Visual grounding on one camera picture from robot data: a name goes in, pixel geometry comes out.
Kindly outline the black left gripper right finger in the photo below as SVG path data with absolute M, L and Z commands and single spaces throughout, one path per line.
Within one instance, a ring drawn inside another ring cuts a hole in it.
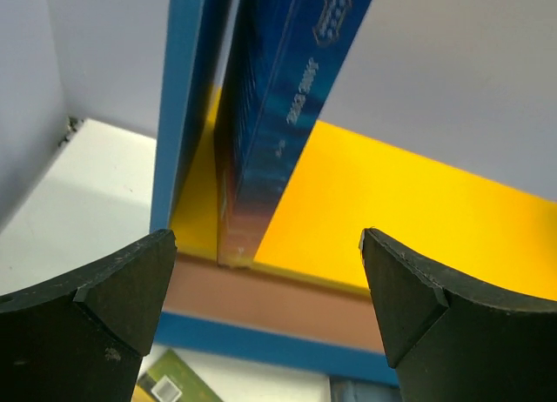
M 405 401 L 554 401 L 556 304 L 489 284 L 363 230 L 387 364 Z

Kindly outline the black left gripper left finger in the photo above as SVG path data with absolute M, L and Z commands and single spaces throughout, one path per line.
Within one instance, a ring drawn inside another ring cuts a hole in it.
M 3 401 L 129 401 L 175 265 L 158 230 L 1 297 Z

